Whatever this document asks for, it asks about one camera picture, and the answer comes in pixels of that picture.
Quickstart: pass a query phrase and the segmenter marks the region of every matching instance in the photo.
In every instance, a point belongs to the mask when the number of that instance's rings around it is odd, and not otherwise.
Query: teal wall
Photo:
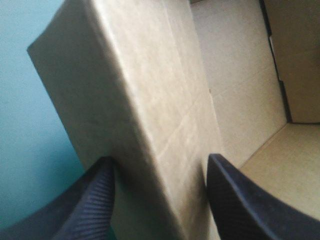
[[[27,54],[62,0],[0,0],[0,229],[84,172]]]

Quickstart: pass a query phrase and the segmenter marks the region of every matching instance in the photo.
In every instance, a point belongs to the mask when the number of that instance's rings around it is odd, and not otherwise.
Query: cardboard panel
[[[320,1],[265,0],[279,77],[295,123],[320,122]]]
[[[286,124],[258,0],[191,5],[223,154],[237,167]]]
[[[320,125],[287,124],[241,171],[283,202],[320,220]]]
[[[117,238],[208,239],[220,140],[189,1],[68,0],[28,51],[84,166],[115,158]]]

